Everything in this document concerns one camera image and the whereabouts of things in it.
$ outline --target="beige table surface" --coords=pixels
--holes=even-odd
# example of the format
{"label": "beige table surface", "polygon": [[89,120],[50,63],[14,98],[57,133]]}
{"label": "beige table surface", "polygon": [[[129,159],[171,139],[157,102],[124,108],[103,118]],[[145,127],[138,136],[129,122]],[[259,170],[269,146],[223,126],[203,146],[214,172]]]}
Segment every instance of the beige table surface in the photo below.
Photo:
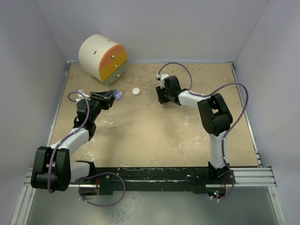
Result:
{"label": "beige table surface", "polygon": [[[71,162],[94,161],[98,167],[207,166],[210,140],[198,110],[158,102],[155,87],[159,82],[155,77],[162,65],[129,64],[122,77],[109,87],[87,74],[80,65],[72,65],[51,143],[63,138],[73,127],[76,104],[68,100],[68,93],[79,89],[85,93],[119,89],[123,92],[122,99],[100,113],[94,137],[72,155]],[[225,83],[234,82],[229,64],[185,65],[193,76],[192,91],[209,94]],[[178,65],[169,65],[162,72],[176,75],[181,88],[189,87],[188,74]],[[136,87],[141,89],[139,96],[132,94]],[[236,87],[229,86],[219,93],[236,120],[242,110]],[[229,134],[228,157],[232,166],[258,165],[245,117]]]}

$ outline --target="yellow stripe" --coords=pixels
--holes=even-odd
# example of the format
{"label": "yellow stripe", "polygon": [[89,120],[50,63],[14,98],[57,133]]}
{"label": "yellow stripe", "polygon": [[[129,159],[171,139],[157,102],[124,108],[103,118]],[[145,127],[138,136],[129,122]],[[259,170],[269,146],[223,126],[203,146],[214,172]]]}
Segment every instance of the yellow stripe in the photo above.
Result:
{"label": "yellow stripe", "polygon": [[105,81],[111,74],[113,74],[120,66],[127,60],[126,52],[119,55],[111,64],[99,72],[101,81]]}

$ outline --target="gray wall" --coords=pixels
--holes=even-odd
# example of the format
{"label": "gray wall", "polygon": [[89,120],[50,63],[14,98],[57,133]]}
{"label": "gray wall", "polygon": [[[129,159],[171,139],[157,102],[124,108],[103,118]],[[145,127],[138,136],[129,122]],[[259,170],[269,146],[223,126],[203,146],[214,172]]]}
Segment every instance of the gray wall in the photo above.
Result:
{"label": "gray wall", "polygon": [[269,0],[38,0],[68,60],[99,33],[129,60],[236,60]]}
{"label": "gray wall", "polygon": [[0,223],[9,223],[36,149],[45,145],[66,60],[35,0],[0,0]]}
{"label": "gray wall", "polygon": [[271,0],[237,59],[264,166],[271,165],[289,224],[300,221],[300,1]]}

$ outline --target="purple object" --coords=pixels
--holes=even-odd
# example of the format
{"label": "purple object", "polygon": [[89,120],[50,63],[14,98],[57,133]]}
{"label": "purple object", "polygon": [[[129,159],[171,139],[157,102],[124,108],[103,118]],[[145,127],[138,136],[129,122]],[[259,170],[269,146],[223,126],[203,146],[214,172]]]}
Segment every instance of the purple object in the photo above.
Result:
{"label": "purple object", "polygon": [[119,101],[122,97],[122,92],[117,89],[117,91],[115,92],[115,94],[113,96],[117,101]]}

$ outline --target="small white puck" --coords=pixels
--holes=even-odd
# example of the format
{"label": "small white puck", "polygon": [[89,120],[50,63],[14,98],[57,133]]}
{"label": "small white puck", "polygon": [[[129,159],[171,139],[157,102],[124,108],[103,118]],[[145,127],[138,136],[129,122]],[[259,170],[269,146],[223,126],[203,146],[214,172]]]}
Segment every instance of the small white puck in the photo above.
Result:
{"label": "small white puck", "polygon": [[132,89],[132,93],[133,93],[134,95],[139,95],[139,94],[141,93],[141,90],[140,90],[139,88],[133,88],[133,89]]}

